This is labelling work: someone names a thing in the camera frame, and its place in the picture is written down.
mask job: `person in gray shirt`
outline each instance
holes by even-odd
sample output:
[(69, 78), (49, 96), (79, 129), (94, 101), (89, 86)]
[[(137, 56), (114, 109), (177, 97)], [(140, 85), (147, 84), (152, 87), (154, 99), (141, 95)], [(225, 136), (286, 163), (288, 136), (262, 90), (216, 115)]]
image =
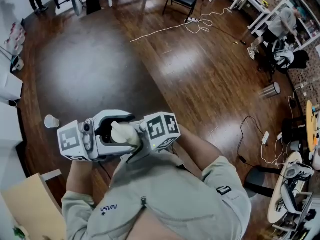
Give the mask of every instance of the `person in gray shirt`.
[(215, 146), (179, 128), (177, 142), (202, 170), (200, 179), (165, 150), (128, 163), (125, 157), (95, 206), (93, 163), (73, 161), (62, 198), (67, 239), (240, 240), (252, 207), (236, 168)]
[(306, 12), (301, 7), (282, 9), (280, 14), (275, 17), (273, 22), (267, 27), (262, 36), (254, 40), (250, 47), (247, 48), (251, 59), (255, 59), (255, 54), (258, 51), (258, 45), (260, 45), (262, 42), (272, 44), (277, 39), (282, 39), (288, 34), (297, 36), (297, 32), (294, 30), (294, 26), (297, 23), (297, 18), (301, 17), (306, 17)]

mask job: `zipper pull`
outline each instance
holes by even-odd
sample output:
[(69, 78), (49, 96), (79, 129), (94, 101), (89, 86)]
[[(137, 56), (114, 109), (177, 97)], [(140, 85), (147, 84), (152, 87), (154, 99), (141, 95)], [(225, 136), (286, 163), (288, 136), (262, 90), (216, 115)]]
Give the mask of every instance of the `zipper pull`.
[(145, 206), (147, 204), (147, 199), (145, 197), (141, 198), (141, 205)]

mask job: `black shoe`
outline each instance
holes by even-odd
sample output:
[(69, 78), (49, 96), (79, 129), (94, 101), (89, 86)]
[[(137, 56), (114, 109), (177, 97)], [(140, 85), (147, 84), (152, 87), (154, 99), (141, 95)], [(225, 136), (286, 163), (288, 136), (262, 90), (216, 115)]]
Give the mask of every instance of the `black shoe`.
[(46, 10), (48, 10), (48, 7), (47, 7), (47, 6), (44, 6), (44, 7), (42, 7), (42, 8), (39, 9), (40, 12), (44, 12), (44, 11), (46, 11)]

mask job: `black shorts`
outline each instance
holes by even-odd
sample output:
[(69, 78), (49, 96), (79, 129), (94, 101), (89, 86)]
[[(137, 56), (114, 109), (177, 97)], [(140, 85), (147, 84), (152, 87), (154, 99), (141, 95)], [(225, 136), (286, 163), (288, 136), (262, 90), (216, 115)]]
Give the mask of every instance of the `black shorts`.
[(274, 43), (276, 40), (278, 40), (278, 37), (272, 33), (269, 28), (266, 29), (266, 31), (262, 34), (263, 37), (263, 41), (267, 42), (267, 43)]

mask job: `paper cup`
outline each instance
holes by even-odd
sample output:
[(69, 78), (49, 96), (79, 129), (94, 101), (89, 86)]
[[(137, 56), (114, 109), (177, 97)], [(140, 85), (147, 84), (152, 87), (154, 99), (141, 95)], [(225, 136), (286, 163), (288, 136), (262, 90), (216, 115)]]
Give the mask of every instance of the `paper cup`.
[(52, 115), (48, 114), (44, 119), (44, 125), (47, 128), (58, 128), (60, 125), (60, 121)]

